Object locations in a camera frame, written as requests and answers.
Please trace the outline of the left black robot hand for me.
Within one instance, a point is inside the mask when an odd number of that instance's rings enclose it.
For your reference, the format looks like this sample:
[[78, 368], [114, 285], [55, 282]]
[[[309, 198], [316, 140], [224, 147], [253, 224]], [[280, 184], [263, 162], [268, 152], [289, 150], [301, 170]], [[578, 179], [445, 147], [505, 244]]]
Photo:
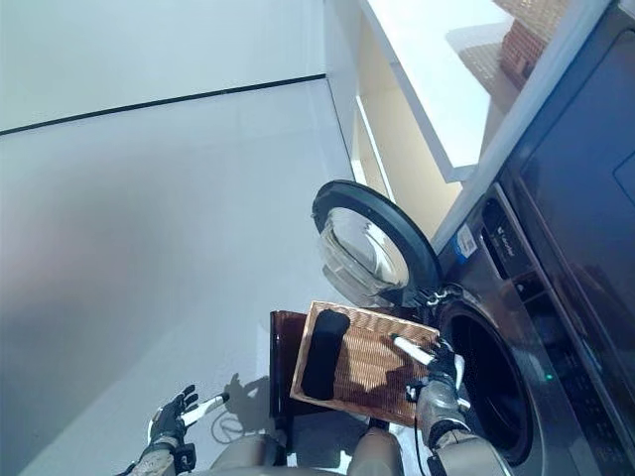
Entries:
[[201, 401], [195, 385], [186, 386], [151, 417], [147, 430], [148, 442], [156, 442], [163, 436], [182, 439], [190, 426], [228, 401], [229, 394], [226, 392]]

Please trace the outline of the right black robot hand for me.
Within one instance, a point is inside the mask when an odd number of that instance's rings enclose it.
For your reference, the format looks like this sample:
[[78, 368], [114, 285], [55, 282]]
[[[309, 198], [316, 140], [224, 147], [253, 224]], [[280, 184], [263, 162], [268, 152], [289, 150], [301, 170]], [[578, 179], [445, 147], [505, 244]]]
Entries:
[[438, 337], [433, 341], [430, 350], [424, 350], [399, 334], [391, 334], [390, 339], [397, 348], [424, 365], [431, 378], [447, 380], [457, 392], [459, 391], [464, 377], [465, 361], [461, 355], [454, 352], [448, 341]]

